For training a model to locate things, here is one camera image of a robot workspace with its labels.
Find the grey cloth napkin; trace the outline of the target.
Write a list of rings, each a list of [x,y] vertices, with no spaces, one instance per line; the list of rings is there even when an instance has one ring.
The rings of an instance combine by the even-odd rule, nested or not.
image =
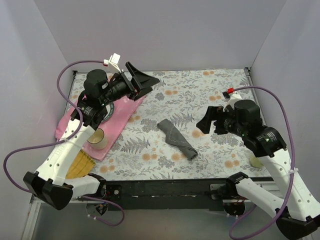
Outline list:
[[[165,142],[178,148],[189,161],[198,156],[197,150],[192,147],[170,120],[162,120],[157,123],[157,127],[165,134]]]

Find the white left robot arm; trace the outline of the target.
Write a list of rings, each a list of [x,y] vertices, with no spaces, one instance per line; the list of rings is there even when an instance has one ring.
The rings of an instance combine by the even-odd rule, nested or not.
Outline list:
[[[107,181],[94,173],[67,179],[67,172],[87,140],[98,129],[107,115],[107,105],[127,97],[137,101],[153,90],[160,80],[125,64],[131,79],[117,69],[108,79],[102,69],[91,70],[83,83],[84,90],[67,123],[60,141],[35,171],[27,172],[23,182],[38,199],[56,210],[65,208],[71,199],[92,197],[101,200],[106,196]]]

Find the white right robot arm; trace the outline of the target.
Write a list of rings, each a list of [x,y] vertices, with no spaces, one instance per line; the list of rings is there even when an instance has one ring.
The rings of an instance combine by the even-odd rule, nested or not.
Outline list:
[[[289,240],[315,232],[320,226],[320,203],[298,171],[291,168],[293,155],[289,154],[279,132],[263,124],[259,106],[248,99],[227,107],[209,106],[196,126],[208,134],[212,125],[218,135],[230,133],[241,137],[244,145],[267,169],[283,197],[273,195],[243,172],[227,178],[227,195],[232,199],[244,197],[276,218],[278,229]]]

